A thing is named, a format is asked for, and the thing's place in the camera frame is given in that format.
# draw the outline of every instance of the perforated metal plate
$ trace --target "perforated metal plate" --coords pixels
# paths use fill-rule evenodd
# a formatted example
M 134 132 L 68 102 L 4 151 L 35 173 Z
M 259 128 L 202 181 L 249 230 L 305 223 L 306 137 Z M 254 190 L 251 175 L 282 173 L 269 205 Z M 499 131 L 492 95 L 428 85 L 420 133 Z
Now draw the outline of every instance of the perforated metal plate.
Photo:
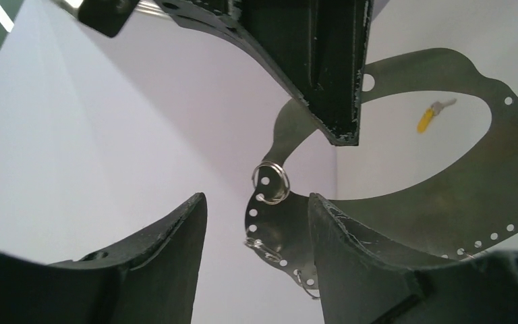
M 427 49 L 391 57 L 366 66 L 375 80 L 363 102 L 404 92 L 460 92 L 484 100 L 492 114 L 488 132 L 462 158 L 442 172 L 410 188 L 384 196 L 333 200 L 348 216 L 406 246 L 436 256 L 463 259 L 518 233 L 518 97 L 503 82 L 481 75 L 464 55 L 450 49 Z M 290 101 L 275 123 L 275 139 L 264 161 L 283 165 L 314 130 L 306 111 Z M 249 202 L 248 236 L 274 247 L 287 261 L 292 277 L 305 269 L 316 288 L 316 270 L 308 241 L 307 197 L 291 193 L 288 200 L 268 206 L 257 194 L 272 196 L 281 188 L 268 168 Z M 252 217 L 251 209 L 257 211 Z M 475 246 L 482 241 L 482 248 Z

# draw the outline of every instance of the black plastic part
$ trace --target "black plastic part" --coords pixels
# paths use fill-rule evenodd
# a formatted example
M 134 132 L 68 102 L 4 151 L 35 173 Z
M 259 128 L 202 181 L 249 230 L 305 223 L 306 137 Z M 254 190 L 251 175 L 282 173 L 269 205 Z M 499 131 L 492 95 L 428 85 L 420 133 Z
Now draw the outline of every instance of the black plastic part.
M 311 195 L 309 220 L 326 324 L 518 323 L 518 252 L 434 267 L 388 264 L 365 247 L 388 238 L 321 196 Z
M 188 324 L 206 222 L 196 194 L 80 261 L 47 266 L 0 254 L 0 323 Z
M 246 51 L 334 145 L 357 145 L 373 0 L 158 1 L 180 26 Z
M 140 0 L 84 0 L 77 19 L 108 36 L 116 36 Z

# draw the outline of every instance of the metal clip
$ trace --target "metal clip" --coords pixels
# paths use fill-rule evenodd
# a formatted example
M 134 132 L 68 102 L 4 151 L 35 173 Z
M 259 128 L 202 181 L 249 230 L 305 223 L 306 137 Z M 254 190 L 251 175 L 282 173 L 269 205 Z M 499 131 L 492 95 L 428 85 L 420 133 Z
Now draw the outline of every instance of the metal clip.
M 263 253 L 265 258 L 271 262 L 279 263 L 281 262 L 281 260 L 283 260 L 283 257 L 279 253 L 275 252 L 274 250 L 270 249 L 268 246 L 263 244 L 263 241 L 261 240 L 256 240 L 254 238 L 246 238 L 245 242 L 243 243 L 248 248 Z
M 307 295 L 309 295 L 311 297 L 312 300 L 319 300 L 320 299 L 320 296 L 315 296 L 313 295 L 308 289 L 307 287 L 305 287 L 305 285 L 303 284 L 303 279 L 301 278 L 301 271 L 300 270 L 296 270 L 295 271 L 295 275 L 297 276 L 297 280 L 299 282 L 299 285 L 301 286 L 301 288 L 303 288 L 303 290 L 307 293 Z
M 253 170 L 253 174 L 251 175 L 251 181 L 253 181 L 254 189 L 257 189 L 257 185 L 258 185 L 257 177 L 258 177 L 259 169 L 261 169 L 262 167 L 270 167 L 271 169 L 273 169 L 277 173 L 277 175 L 279 175 L 279 177 L 283 183 L 283 187 L 278 192 L 278 194 L 275 197 L 273 197 L 272 199 L 269 200 L 269 199 L 265 198 L 263 194 L 259 194 L 257 196 L 257 200 L 262 201 L 268 205 L 276 205 L 276 204 L 280 203 L 281 201 L 285 200 L 289 196 L 289 193 L 291 192 L 291 183 L 289 182 L 289 176 L 287 175 L 287 172 L 285 172 L 283 167 L 281 167 L 277 163 L 270 162 L 270 161 L 263 161 L 263 162 L 261 162 L 261 164 L 259 164 L 255 168 L 255 170 Z

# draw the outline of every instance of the yellow tag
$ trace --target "yellow tag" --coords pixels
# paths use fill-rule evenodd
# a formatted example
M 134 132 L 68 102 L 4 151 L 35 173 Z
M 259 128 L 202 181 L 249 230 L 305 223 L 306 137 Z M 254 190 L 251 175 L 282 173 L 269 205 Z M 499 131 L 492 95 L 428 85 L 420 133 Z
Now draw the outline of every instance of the yellow tag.
M 428 128 L 428 125 L 430 125 L 430 122 L 434 118 L 434 110 L 432 108 L 428 108 L 424 115 L 422 116 L 420 122 L 418 123 L 418 133 L 423 133 L 426 131 L 426 128 Z

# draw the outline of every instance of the circular hole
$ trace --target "circular hole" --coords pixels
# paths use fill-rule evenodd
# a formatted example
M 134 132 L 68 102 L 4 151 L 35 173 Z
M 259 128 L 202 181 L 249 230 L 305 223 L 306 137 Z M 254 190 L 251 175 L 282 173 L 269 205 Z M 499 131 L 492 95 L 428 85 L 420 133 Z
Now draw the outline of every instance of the circular hole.
M 374 77 L 370 74 L 364 74 L 362 79 L 362 91 L 371 91 L 374 88 Z
M 86 255 L 84 258 L 82 258 L 81 261 L 92 261 L 92 260 L 98 260 L 103 259 L 108 256 L 108 252 L 105 251 L 96 251 L 92 252 L 88 255 Z
M 179 7 L 174 5 L 173 3 L 169 3 L 169 2 L 162 2 L 162 5 L 168 9 L 171 9 L 171 10 L 178 10 Z

